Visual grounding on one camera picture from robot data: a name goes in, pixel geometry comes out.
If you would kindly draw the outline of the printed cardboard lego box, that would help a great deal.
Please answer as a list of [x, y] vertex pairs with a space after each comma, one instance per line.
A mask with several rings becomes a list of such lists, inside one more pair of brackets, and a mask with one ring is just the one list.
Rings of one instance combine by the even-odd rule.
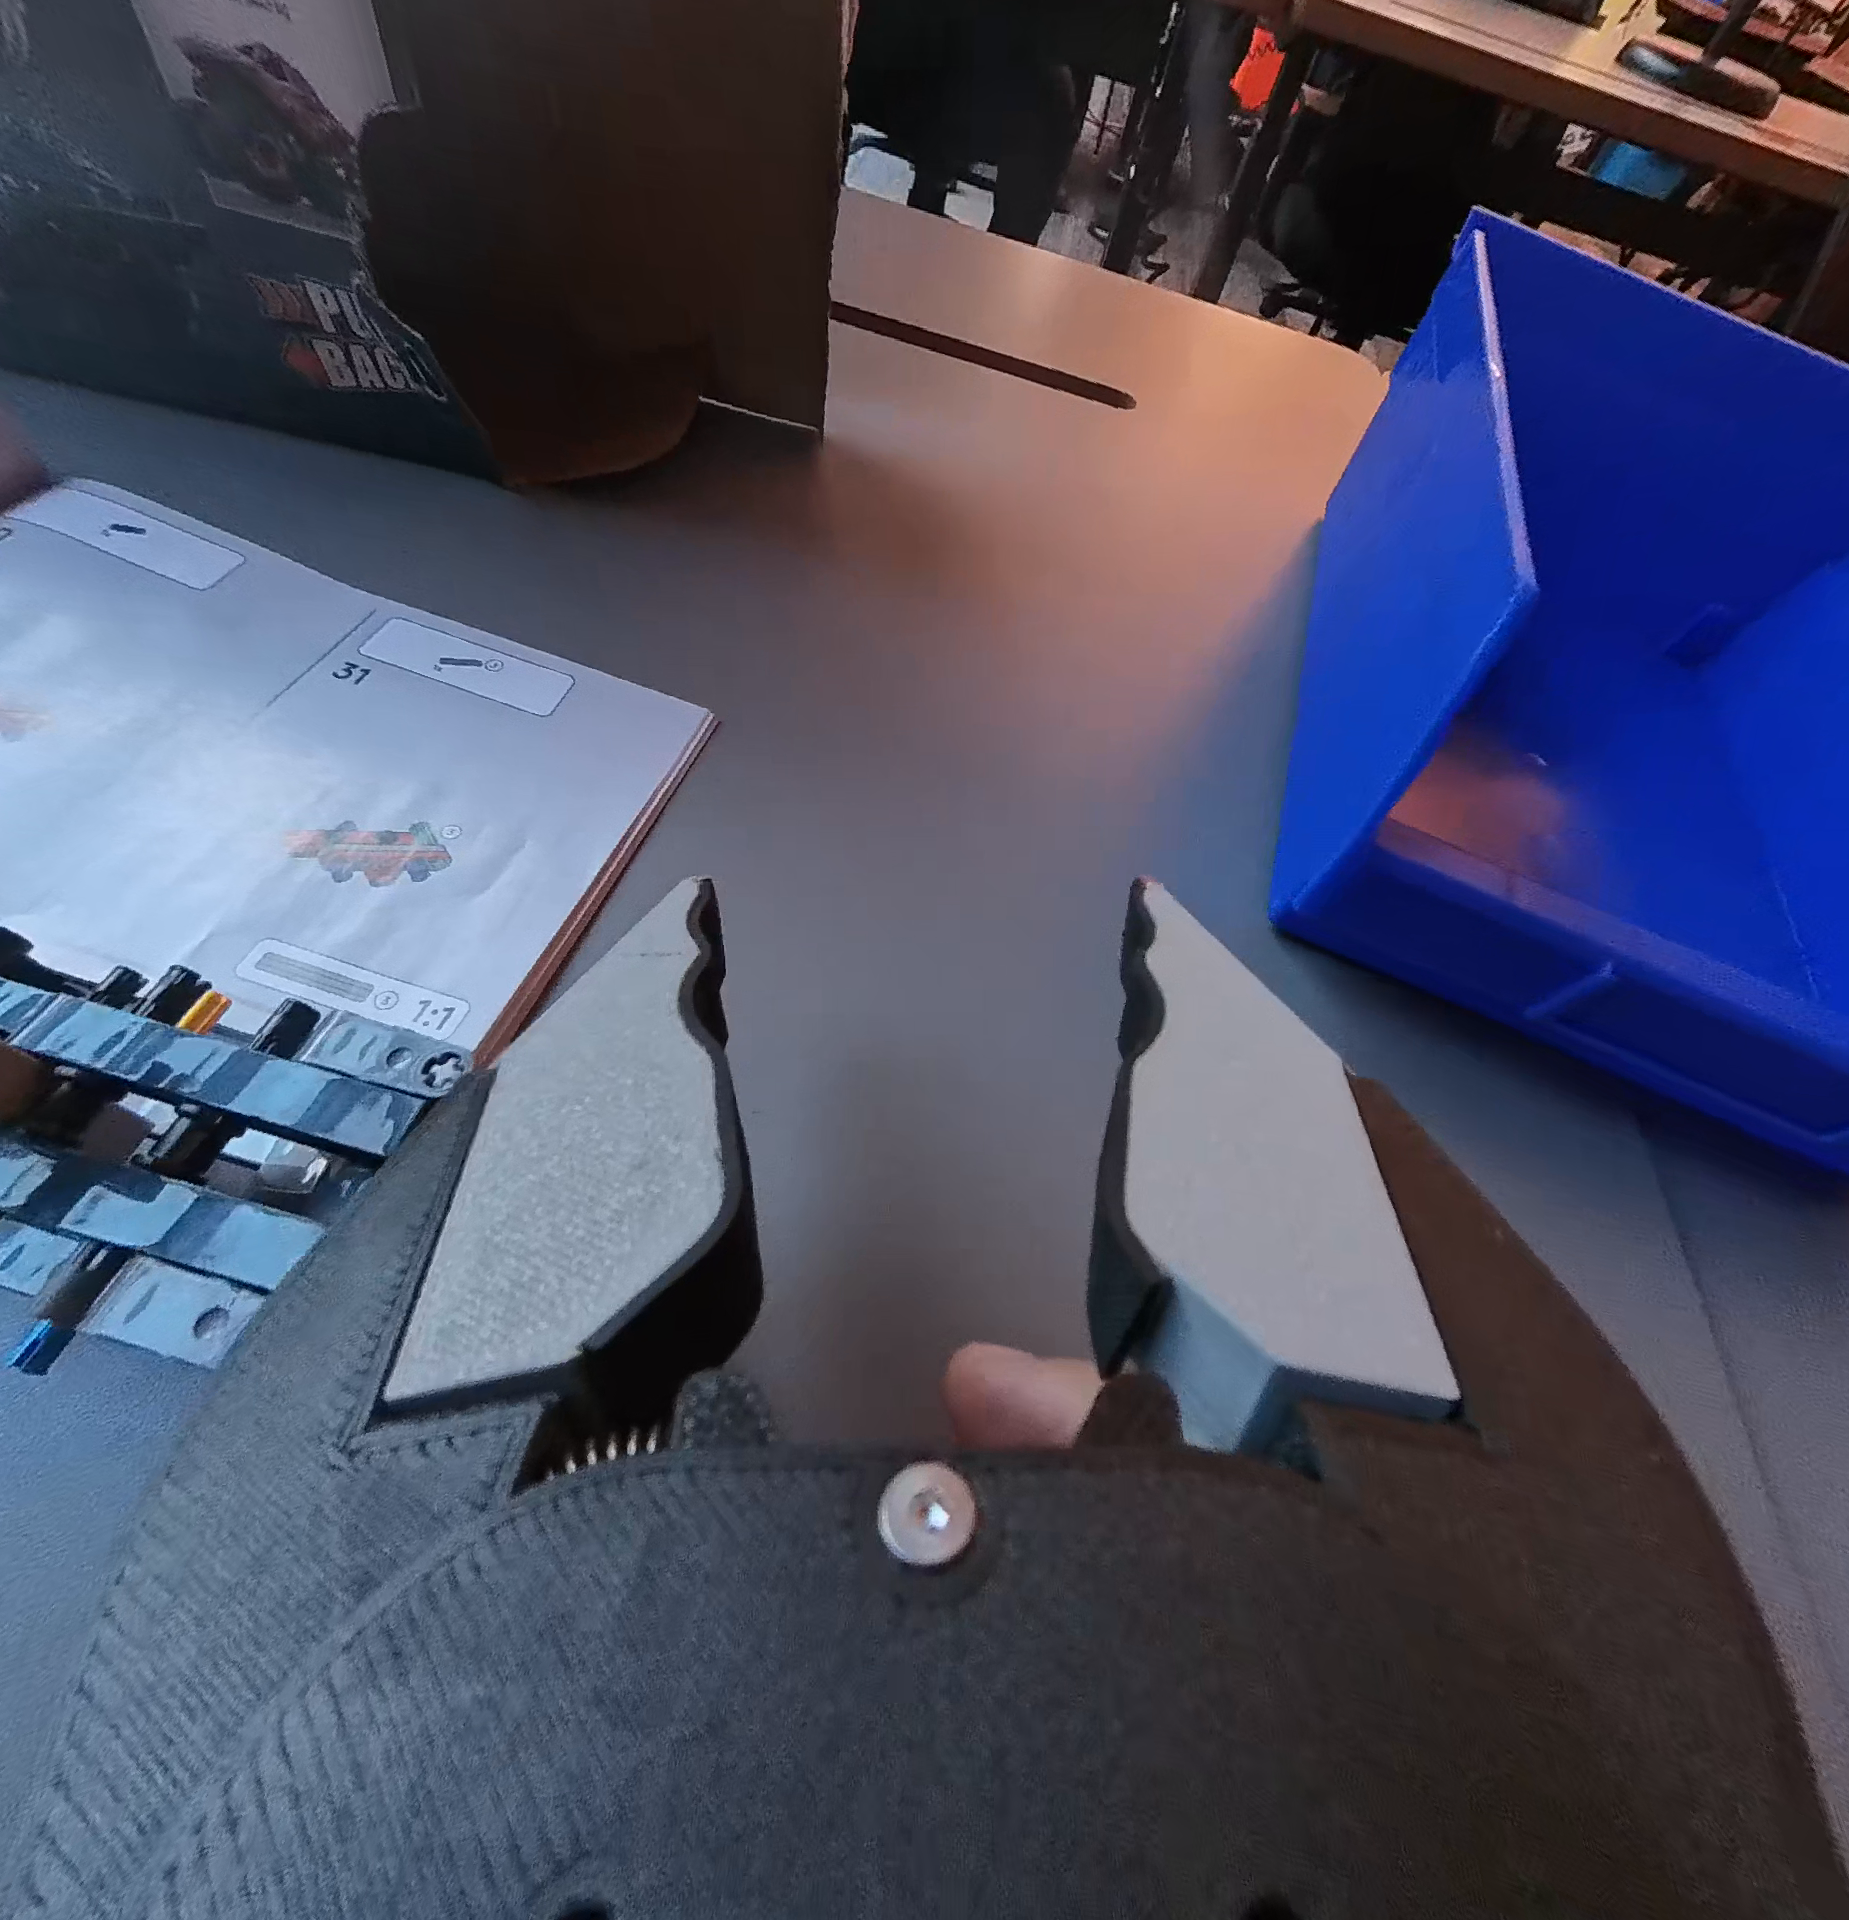
[[513, 489], [822, 435], [842, 4], [0, 3], [0, 371]]

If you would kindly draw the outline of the black office chair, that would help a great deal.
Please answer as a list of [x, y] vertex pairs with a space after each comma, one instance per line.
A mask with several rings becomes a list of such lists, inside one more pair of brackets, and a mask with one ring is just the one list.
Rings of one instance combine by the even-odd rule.
[[1330, 105], [1306, 100], [1298, 119], [1266, 225], [1281, 276], [1257, 315], [1303, 316], [1348, 350], [1404, 342], [1469, 221], [1465, 177], [1448, 155], [1396, 145], [1369, 100], [1345, 93]]

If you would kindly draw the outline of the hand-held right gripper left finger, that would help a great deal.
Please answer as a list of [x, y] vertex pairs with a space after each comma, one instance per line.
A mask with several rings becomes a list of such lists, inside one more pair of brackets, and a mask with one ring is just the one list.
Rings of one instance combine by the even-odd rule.
[[506, 1046], [383, 1384], [390, 1412], [658, 1412], [763, 1267], [716, 890], [681, 880]]

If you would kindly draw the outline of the person's right hand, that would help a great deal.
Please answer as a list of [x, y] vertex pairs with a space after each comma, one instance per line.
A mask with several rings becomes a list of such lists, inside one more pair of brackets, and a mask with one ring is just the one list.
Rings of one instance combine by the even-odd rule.
[[1067, 1451], [1102, 1390], [1079, 1359], [1033, 1356], [991, 1343], [960, 1346], [941, 1378], [941, 1402], [964, 1452]]

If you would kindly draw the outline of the wooden table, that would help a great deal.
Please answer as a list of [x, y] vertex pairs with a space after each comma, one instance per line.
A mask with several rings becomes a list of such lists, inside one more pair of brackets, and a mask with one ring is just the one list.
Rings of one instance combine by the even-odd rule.
[[1628, 26], [1583, 26], [1511, 3], [1298, 3], [1279, 25], [1515, 106], [1748, 180], [1805, 205], [1849, 203], [1849, 114], [1783, 98], [1745, 119], [1671, 93], [1617, 60]]

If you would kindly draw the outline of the dark blue lego model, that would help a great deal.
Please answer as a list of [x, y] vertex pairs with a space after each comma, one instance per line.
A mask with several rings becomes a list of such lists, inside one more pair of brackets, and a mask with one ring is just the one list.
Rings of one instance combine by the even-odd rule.
[[0, 924], [11, 1372], [86, 1339], [217, 1368], [471, 1073], [455, 1044], [302, 999], [249, 1033], [231, 1011], [200, 972], [75, 975]]

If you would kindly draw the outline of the white instruction booklet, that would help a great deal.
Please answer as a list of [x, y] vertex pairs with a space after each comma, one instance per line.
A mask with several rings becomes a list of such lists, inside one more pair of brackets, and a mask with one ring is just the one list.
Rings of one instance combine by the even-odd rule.
[[0, 926], [81, 978], [497, 1050], [714, 727], [131, 492], [0, 513]]

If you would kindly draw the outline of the blue plastic storage bin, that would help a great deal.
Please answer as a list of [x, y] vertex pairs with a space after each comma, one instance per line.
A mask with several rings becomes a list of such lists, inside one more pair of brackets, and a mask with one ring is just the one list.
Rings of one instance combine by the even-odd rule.
[[1476, 211], [1321, 523], [1268, 913], [1849, 1178], [1849, 366]]

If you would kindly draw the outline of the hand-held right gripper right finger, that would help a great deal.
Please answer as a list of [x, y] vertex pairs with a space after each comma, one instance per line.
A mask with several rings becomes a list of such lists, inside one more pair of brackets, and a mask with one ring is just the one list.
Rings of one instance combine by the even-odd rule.
[[1086, 1327], [1182, 1438], [1268, 1457], [1304, 1404], [1439, 1425], [1463, 1390], [1342, 1060], [1157, 880], [1128, 890]]

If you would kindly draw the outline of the black round object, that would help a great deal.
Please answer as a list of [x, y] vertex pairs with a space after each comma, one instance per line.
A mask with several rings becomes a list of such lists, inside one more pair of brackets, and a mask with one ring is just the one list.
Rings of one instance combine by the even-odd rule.
[[1661, 34], [1628, 41], [1617, 65], [1634, 77], [1755, 123], [1775, 114], [1782, 84], [1755, 66], [1714, 59], [1707, 51]]

